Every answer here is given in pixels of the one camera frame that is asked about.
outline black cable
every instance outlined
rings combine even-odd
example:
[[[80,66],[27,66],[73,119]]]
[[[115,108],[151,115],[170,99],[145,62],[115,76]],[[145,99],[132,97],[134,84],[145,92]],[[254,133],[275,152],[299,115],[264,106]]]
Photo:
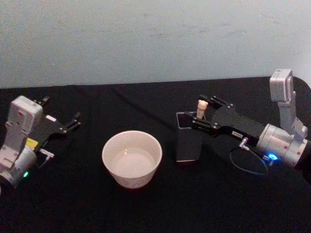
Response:
[[[169,128],[172,131],[176,131],[176,127],[174,125],[172,125],[171,123],[161,119],[159,116],[157,116],[155,113],[148,111],[147,109],[149,109],[147,106],[144,106],[143,104],[141,104],[141,101],[138,103],[138,101],[134,100],[133,98],[130,98],[128,95],[126,95],[125,93],[123,93],[121,90],[119,90],[117,87],[113,88],[114,92],[125,102],[127,102],[130,106],[132,106],[133,108],[143,112],[144,114],[146,114],[148,117],[157,120],[159,123],[161,123],[162,125],[164,125],[165,127]]]
[[[253,175],[266,175],[268,174],[268,166],[266,165],[266,163],[264,162],[263,159],[261,159],[255,152],[253,152],[252,150],[249,150],[249,152],[251,152],[253,155],[255,155],[256,158],[259,158],[259,160],[262,162],[262,164],[264,165],[265,169],[266,169],[266,172],[265,173],[261,173],[261,172],[255,172],[255,171],[250,171],[248,169],[245,169],[243,167],[240,167],[238,166],[232,159],[232,153],[235,151],[235,150],[241,150],[242,148],[241,147],[235,147],[233,148],[231,151],[230,151],[230,161],[231,163],[238,169],[242,170],[242,171],[245,171],[245,172],[248,172],[248,173],[251,173]]]

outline black tablecloth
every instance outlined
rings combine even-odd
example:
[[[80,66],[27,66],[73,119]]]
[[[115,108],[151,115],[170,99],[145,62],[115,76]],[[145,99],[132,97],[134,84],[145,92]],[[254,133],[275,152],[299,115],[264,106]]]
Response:
[[[310,89],[300,79],[297,116],[311,125]],[[311,188],[281,164],[264,177],[237,170],[229,151],[238,141],[204,137],[200,160],[175,162],[178,111],[196,110],[199,94],[217,95],[242,115],[279,126],[269,78],[171,83],[60,86],[0,92],[0,139],[10,102],[49,95],[45,113],[66,123],[80,111],[82,126],[46,149],[55,158],[0,199],[2,232],[310,232]],[[103,166],[102,148],[126,130],[152,134],[163,159],[151,183],[120,187]]]

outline white ceramic bowl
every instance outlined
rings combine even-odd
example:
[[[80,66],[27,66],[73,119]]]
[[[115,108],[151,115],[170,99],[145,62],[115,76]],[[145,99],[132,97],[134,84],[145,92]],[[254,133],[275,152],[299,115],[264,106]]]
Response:
[[[142,131],[124,131],[110,138],[102,152],[105,167],[126,188],[140,188],[153,177],[162,158],[160,143]]]

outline blue led light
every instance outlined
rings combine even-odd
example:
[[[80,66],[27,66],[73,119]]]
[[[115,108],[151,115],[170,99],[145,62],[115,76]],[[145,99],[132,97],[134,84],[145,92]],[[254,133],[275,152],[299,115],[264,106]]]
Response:
[[[271,159],[271,160],[277,160],[277,156],[273,153],[269,153],[268,154],[268,158]]]

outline robotic arm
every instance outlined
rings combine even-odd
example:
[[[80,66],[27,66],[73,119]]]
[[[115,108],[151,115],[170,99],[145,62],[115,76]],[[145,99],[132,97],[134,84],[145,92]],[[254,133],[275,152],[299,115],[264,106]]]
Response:
[[[277,69],[270,78],[270,89],[272,100],[278,102],[282,129],[271,124],[262,125],[237,113],[232,103],[204,95],[200,95],[199,100],[208,103],[205,116],[210,120],[194,112],[185,112],[178,115],[179,126],[191,127],[213,137],[228,134],[241,141],[240,148],[254,147],[263,159],[279,159],[290,167],[304,169],[311,155],[311,142],[305,139],[307,127],[296,117],[292,71]]]
[[[16,188],[33,167],[41,168],[54,154],[44,150],[46,143],[58,136],[66,136],[80,126],[80,113],[66,125],[43,114],[48,97],[31,101],[20,96],[11,102],[7,134],[0,149],[1,188]]]

